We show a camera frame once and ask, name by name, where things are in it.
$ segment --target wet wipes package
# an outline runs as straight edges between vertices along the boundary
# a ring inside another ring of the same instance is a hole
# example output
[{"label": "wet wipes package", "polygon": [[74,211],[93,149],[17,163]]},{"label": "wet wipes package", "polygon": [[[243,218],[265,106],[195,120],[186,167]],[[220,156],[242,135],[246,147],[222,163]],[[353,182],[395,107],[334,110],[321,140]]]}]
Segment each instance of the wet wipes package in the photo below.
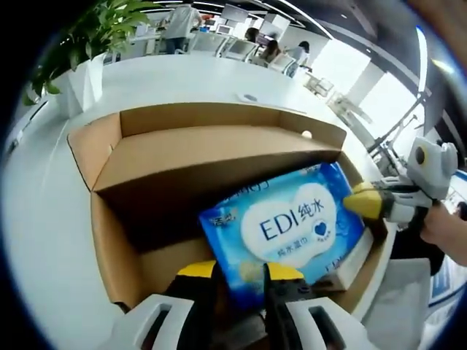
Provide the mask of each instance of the wet wipes package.
[{"label": "wet wipes package", "polygon": [[262,305],[265,262],[293,266],[310,284],[339,265],[364,229],[342,204],[350,193],[339,164],[322,163],[246,187],[201,213],[242,308]]}]

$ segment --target potted plant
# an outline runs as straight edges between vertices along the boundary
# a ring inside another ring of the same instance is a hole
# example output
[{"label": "potted plant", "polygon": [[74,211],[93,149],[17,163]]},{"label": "potted plant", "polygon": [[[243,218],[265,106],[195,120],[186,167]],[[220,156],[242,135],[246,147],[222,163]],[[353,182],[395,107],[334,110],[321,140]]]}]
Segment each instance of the potted plant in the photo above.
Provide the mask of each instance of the potted plant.
[{"label": "potted plant", "polygon": [[73,117],[102,96],[102,70],[108,52],[126,48],[127,38],[140,23],[149,23],[142,8],[158,7],[151,1],[101,0],[73,25],[64,28],[39,59],[31,76],[36,96],[23,95],[34,104],[43,93],[56,95],[61,113]]}]

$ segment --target office chair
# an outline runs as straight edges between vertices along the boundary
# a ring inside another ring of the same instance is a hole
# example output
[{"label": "office chair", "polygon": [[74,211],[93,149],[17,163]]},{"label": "office chair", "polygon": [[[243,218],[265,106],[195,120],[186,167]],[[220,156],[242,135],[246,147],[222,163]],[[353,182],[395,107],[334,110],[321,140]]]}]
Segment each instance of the office chair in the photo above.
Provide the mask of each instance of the office chair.
[{"label": "office chair", "polygon": [[220,57],[220,52],[228,39],[228,36],[199,31],[195,37],[190,40],[187,51],[175,50],[175,53]]},{"label": "office chair", "polygon": [[220,57],[247,62],[258,46],[259,45],[254,42],[235,39],[227,44],[226,49],[221,53]]},{"label": "office chair", "polygon": [[286,53],[280,53],[276,56],[271,63],[268,64],[268,68],[274,71],[278,71],[282,74],[285,74],[287,69],[296,62],[295,58],[290,57]]}]

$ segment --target window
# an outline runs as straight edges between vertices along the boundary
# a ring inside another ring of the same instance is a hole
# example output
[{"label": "window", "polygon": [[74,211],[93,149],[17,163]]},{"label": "window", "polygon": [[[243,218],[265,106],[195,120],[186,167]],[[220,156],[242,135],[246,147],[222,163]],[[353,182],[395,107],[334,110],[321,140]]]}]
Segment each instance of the window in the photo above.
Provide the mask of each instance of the window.
[{"label": "window", "polygon": [[[361,109],[373,120],[372,124],[363,124],[374,138],[382,136],[401,120],[416,100],[401,82],[391,73],[386,73],[360,104]],[[413,114],[417,115],[418,120],[410,124],[411,128],[425,122],[423,105],[417,106]]]},{"label": "window", "polygon": [[313,75],[324,78],[344,95],[370,62],[370,57],[340,42],[330,40],[312,64]]}]

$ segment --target robotic hand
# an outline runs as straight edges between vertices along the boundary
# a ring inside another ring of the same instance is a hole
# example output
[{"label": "robotic hand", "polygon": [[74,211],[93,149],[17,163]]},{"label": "robotic hand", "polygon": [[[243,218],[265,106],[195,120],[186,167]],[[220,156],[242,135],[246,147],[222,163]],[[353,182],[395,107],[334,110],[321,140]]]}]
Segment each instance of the robotic hand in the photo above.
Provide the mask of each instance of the robotic hand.
[{"label": "robotic hand", "polygon": [[[151,295],[119,319],[99,350],[207,350],[214,316],[215,261],[182,269],[165,295]],[[377,350],[365,327],[326,297],[314,298],[303,275],[267,263],[266,332],[271,350]]]},{"label": "robotic hand", "polygon": [[385,218],[421,229],[429,208],[446,198],[457,168],[454,144],[417,137],[404,174],[359,184],[344,199],[344,206],[368,219]]}]

